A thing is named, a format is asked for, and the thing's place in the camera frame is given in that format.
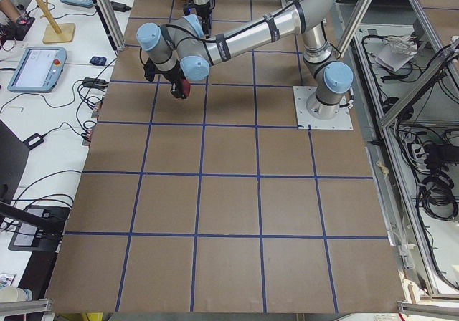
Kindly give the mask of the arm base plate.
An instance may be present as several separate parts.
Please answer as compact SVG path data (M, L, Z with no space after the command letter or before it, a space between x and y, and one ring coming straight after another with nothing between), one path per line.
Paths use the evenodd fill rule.
M316 97L315 86L294 86L297 126L304 130L353 130L352 101L341 96L337 105L324 105Z

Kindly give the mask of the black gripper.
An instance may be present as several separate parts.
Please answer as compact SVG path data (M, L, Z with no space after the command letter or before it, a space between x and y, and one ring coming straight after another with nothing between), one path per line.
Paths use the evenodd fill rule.
M164 67L162 64L155 64L151 59L143 63L144 77L147 81L153 82L156 74L162 75L166 80L171 83L171 94L176 99L184 99L184 88L182 80L184 79L181 73L181 68L178 61L173 64L167 63Z
M183 6L183 12L185 15L190 15L192 9L196 11L197 16L201 18L201 26L204 36L209 37L212 30L212 22L210 19L213 6L210 1L205 4L195 4L194 2L188 2Z

